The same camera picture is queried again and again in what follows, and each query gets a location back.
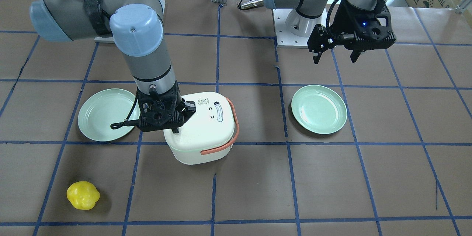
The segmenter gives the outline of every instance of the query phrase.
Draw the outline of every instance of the label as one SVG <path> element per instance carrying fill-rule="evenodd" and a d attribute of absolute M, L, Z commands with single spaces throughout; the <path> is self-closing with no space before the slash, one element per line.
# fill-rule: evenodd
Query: label
<path fill-rule="evenodd" d="M 202 99 L 202 100 L 197 100 L 197 103 L 198 103 L 198 105 L 209 104 L 209 99 L 208 99 L 208 98 L 204 98 L 204 99 Z"/>
<path fill-rule="evenodd" d="M 218 122 L 223 121 L 223 108 L 221 108 L 221 104 L 219 102 L 215 102 L 215 108 L 216 111 L 218 112 Z"/>

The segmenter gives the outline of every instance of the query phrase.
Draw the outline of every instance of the yellow fruit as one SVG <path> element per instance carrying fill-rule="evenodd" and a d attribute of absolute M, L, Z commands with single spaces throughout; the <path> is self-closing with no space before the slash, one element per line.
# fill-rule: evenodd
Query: yellow fruit
<path fill-rule="evenodd" d="M 100 198 L 96 187 L 86 181 L 76 182 L 67 189 L 67 199 L 77 209 L 90 210 Z"/>

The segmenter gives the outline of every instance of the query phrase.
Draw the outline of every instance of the orange handle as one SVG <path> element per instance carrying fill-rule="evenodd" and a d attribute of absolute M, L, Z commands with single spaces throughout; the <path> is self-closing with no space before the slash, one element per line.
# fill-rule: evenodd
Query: orange handle
<path fill-rule="evenodd" d="M 202 150 L 200 151 L 200 154 L 202 155 L 207 155 L 207 154 L 212 154 L 212 153 L 216 153 L 216 152 L 219 152 L 219 151 L 222 151 L 222 150 L 225 150 L 227 149 L 228 147 L 230 147 L 232 144 L 234 144 L 234 142 L 236 142 L 236 138 L 238 137 L 239 135 L 239 123 L 237 121 L 237 117 L 236 117 L 236 111 L 235 111 L 235 106 L 233 105 L 233 103 L 231 102 L 231 100 L 229 100 L 229 98 L 226 98 L 226 100 L 228 100 L 229 102 L 229 105 L 231 106 L 231 110 L 233 111 L 233 117 L 235 118 L 235 123 L 236 123 L 236 133 L 233 135 L 233 138 L 231 138 L 231 140 L 220 146 L 220 147 L 214 147 L 212 149 L 209 149 L 209 150 Z"/>

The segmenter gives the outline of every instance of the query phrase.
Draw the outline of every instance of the white lunch box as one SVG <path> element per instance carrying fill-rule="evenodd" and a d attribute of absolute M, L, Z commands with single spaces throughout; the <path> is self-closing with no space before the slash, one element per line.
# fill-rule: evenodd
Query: white lunch box
<path fill-rule="evenodd" d="M 172 133 L 172 129 L 164 130 L 164 137 L 175 158 L 193 165 L 226 156 L 239 134 L 232 103 L 214 92 L 194 93 L 182 98 L 194 101 L 196 112 L 179 127 L 178 133 Z"/>

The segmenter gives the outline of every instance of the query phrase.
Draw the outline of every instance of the green plate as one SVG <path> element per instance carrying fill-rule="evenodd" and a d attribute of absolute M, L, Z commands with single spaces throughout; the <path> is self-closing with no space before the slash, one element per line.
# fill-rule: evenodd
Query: green plate
<path fill-rule="evenodd" d="M 337 132 L 347 119 L 343 99 L 330 88 L 319 85 L 297 90 L 292 98 L 292 112 L 304 128 L 323 135 Z"/>
<path fill-rule="evenodd" d="M 126 119 L 135 95 L 120 88 L 110 88 L 100 91 L 91 96 L 82 105 L 77 123 L 80 131 L 89 139 L 94 141 L 111 141 L 129 133 L 134 126 L 124 126 L 113 130 L 110 125 L 121 123 Z M 135 106 L 130 120 L 139 118 L 139 107 Z"/>

